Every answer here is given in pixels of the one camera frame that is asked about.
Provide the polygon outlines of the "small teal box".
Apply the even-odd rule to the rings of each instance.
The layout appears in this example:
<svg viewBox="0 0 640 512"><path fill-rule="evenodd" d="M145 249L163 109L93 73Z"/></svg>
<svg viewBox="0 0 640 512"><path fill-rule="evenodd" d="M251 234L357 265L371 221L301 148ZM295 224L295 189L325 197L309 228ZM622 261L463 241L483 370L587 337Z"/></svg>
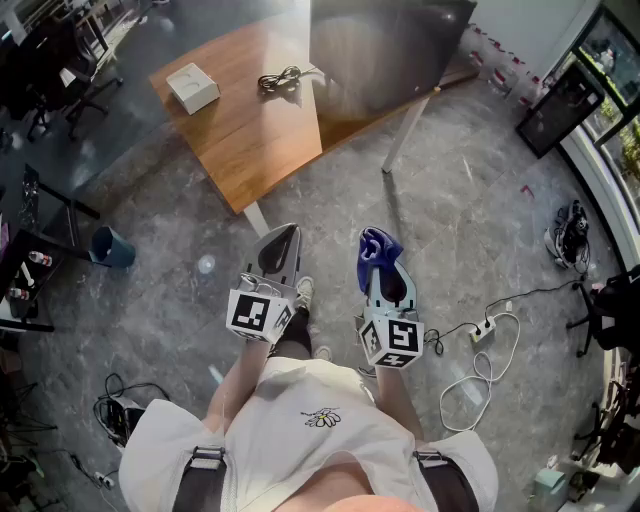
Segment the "small teal box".
<svg viewBox="0 0 640 512"><path fill-rule="evenodd" d="M541 512L557 512L566 501L566 474L544 468L535 476L532 503Z"/></svg>

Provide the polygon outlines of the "person's left forearm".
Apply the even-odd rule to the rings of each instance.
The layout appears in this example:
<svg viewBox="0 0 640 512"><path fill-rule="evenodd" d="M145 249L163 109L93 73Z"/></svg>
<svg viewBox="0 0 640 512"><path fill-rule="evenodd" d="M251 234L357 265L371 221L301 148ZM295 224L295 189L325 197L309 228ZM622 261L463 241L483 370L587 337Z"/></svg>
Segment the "person's left forearm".
<svg viewBox="0 0 640 512"><path fill-rule="evenodd" d="M202 423L212 433L226 432L256 390L266 361L274 351L269 344L248 341L209 403Z"/></svg>

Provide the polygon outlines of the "teal waste bin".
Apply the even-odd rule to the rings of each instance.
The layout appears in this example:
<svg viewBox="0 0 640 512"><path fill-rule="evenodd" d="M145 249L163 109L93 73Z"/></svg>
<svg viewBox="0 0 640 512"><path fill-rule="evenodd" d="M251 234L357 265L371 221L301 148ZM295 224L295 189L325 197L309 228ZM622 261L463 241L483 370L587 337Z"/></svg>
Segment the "teal waste bin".
<svg viewBox="0 0 640 512"><path fill-rule="evenodd" d="M133 265L136 250L111 227L101 226L92 236L89 254L94 263L126 269Z"/></svg>

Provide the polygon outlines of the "black trousers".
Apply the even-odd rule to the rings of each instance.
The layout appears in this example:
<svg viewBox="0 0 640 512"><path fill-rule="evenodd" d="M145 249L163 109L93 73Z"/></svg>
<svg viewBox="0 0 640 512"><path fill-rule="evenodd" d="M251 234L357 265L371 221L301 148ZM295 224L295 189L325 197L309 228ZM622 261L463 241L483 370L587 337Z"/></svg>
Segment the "black trousers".
<svg viewBox="0 0 640 512"><path fill-rule="evenodd" d="M307 360L312 356L311 337L308 331L310 312L299 306L274 346L273 357Z"/></svg>

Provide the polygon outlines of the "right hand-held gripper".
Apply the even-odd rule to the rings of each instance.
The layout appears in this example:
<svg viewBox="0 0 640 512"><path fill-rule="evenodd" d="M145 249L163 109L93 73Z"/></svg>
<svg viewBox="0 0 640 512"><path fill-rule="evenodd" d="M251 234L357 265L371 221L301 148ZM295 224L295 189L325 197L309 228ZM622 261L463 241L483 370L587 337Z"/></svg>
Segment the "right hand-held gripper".
<svg viewBox="0 0 640 512"><path fill-rule="evenodd" d="M400 262L395 263L395 269L404 285L404 295L396 303L400 309L372 307L383 305L383 295L380 273L371 272L366 288L368 306L357 332L369 365L402 369L422 357L425 329L416 310L409 309L417 306L415 283Z"/></svg>

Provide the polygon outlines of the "person's right forearm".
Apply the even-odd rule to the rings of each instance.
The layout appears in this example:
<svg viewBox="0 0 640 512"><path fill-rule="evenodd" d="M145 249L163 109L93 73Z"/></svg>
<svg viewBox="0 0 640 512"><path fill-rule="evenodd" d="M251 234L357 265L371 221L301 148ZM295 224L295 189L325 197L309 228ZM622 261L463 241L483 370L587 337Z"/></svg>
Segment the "person's right forearm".
<svg viewBox="0 0 640 512"><path fill-rule="evenodd" d="M424 432L401 371L377 366L376 379L378 409L411 432L416 440L423 441Z"/></svg>

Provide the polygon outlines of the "white cardboard box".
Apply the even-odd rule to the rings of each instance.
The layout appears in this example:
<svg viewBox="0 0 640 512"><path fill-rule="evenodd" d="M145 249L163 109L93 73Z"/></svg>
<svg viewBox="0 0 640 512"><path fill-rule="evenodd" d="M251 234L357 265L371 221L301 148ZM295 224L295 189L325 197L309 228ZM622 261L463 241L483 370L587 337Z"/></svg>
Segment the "white cardboard box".
<svg viewBox="0 0 640 512"><path fill-rule="evenodd" d="M220 98L218 84L194 63L169 75L166 83L189 115Z"/></svg>

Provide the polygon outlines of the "large black monitor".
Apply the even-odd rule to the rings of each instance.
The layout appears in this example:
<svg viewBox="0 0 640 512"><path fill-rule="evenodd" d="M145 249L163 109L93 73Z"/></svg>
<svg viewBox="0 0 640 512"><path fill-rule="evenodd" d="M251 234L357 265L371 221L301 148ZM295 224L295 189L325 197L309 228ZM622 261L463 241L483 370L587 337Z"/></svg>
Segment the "large black monitor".
<svg viewBox="0 0 640 512"><path fill-rule="evenodd" d="M321 143L333 148L432 93L474 0L311 0L309 61Z"/></svg>

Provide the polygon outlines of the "white power strip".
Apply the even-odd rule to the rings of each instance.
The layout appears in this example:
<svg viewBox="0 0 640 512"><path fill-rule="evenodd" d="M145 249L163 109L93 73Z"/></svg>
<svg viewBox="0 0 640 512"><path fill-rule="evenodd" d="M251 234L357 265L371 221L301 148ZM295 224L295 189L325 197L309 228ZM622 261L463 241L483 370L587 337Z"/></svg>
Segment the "white power strip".
<svg viewBox="0 0 640 512"><path fill-rule="evenodd" d="M479 343L486 336L491 334L496 328L496 320L494 316L488 316L479 324L474 325L469 331L470 339L473 343Z"/></svg>

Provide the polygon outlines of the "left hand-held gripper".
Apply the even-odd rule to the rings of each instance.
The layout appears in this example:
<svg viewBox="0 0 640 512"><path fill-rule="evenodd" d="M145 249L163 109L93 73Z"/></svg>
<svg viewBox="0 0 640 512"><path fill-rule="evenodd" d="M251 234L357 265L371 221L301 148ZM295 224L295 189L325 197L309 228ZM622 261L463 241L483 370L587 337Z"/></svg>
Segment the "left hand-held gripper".
<svg viewBox="0 0 640 512"><path fill-rule="evenodd" d="M299 269L301 230L287 223L274 228L254 245L252 269L294 281ZM274 345L295 314L296 290L255 274L242 272L229 292L226 328L247 340Z"/></svg>

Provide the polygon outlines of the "black metal side table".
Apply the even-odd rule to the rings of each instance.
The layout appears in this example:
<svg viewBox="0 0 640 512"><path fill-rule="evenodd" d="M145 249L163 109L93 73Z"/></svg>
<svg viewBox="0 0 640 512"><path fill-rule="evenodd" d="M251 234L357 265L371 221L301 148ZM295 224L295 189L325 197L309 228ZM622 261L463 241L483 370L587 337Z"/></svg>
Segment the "black metal side table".
<svg viewBox="0 0 640 512"><path fill-rule="evenodd" d="M42 194L64 207L68 236L62 240L45 233L40 226ZM0 330L55 330L39 295L65 258L91 260L79 238L79 213L100 218L95 209L42 182L30 165L25 166L22 184L14 194L0 193Z"/></svg>

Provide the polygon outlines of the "black office chair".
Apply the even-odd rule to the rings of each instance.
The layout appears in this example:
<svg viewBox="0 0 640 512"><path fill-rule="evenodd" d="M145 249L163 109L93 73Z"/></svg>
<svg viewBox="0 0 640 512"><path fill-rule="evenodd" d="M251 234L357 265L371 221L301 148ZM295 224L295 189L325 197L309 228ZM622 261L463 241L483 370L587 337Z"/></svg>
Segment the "black office chair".
<svg viewBox="0 0 640 512"><path fill-rule="evenodd" d="M95 83L98 59L78 33L77 17L77 10L63 17L51 15L21 44L0 52L0 107L14 121L34 115L28 141L34 140L35 128L49 127L46 115L53 112L65 113L68 137L74 141L86 109L109 114L94 98L110 86L123 85L118 76Z"/></svg>

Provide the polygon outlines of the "white t-shirt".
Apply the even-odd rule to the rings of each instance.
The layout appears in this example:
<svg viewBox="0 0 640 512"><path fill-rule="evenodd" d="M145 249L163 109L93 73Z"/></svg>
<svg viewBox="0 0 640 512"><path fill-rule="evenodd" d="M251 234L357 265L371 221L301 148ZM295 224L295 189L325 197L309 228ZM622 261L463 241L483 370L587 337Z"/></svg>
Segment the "white t-shirt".
<svg viewBox="0 0 640 512"><path fill-rule="evenodd" d="M271 512L316 472L356 463L372 490L427 512L493 512L496 466L473 432L422 443L378 409L352 369L274 357L226 432L154 400L122 455L131 512L172 512L190 469L223 480L220 512Z"/></svg>

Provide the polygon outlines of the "blue cleaning cloth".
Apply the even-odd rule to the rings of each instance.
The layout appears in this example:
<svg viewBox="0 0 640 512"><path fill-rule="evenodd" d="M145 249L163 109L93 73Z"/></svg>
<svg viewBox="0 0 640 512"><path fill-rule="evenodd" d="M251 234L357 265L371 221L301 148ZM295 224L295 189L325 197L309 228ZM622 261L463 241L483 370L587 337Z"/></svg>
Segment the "blue cleaning cloth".
<svg viewBox="0 0 640 512"><path fill-rule="evenodd" d="M381 268L391 272L404 247L391 235L377 227L366 227L359 234L359 254L356 264L360 290L365 293L369 284L369 272Z"/></svg>

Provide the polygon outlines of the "white table leg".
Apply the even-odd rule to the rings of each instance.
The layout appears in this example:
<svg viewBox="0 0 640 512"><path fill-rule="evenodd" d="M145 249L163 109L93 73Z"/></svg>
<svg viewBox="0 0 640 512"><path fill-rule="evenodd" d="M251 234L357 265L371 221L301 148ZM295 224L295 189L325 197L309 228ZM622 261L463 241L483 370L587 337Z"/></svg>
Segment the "white table leg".
<svg viewBox="0 0 640 512"><path fill-rule="evenodd" d="M243 213L259 237L264 237L270 232L270 228L257 202L248 205L243 210Z"/></svg>

